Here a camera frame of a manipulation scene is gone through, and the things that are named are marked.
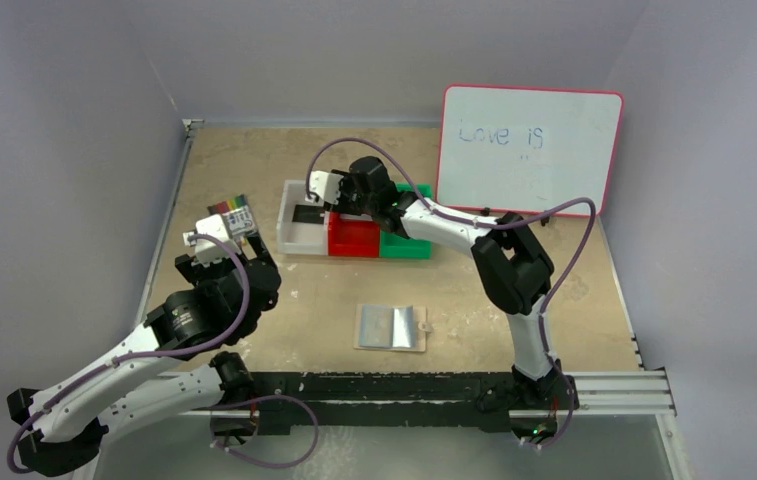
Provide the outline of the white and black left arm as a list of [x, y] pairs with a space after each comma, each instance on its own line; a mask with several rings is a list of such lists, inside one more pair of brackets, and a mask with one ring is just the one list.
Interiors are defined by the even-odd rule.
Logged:
[[190, 286], [168, 295], [118, 345], [71, 377], [7, 397], [19, 426], [6, 462], [16, 474], [58, 477], [147, 424], [245, 400], [252, 378], [230, 346], [278, 301], [281, 276], [258, 232], [238, 240], [196, 232], [175, 267]]

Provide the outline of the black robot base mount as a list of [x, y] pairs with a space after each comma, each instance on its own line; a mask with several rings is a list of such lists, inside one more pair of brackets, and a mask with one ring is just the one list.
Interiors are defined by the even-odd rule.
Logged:
[[551, 393], [518, 393], [512, 372], [256, 372], [213, 412], [220, 437], [287, 435], [297, 426], [466, 427], [539, 443], [579, 407], [575, 382], [558, 374]]

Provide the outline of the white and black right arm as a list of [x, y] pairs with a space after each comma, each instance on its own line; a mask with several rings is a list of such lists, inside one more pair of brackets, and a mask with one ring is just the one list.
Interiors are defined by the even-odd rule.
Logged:
[[551, 393], [559, 361], [551, 350], [544, 302], [554, 264], [521, 215], [478, 219], [402, 191], [383, 162], [362, 157], [348, 170], [311, 176], [326, 209], [367, 216], [390, 235], [423, 240], [471, 258], [490, 302], [504, 312], [514, 349], [515, 389], [529, 398]]

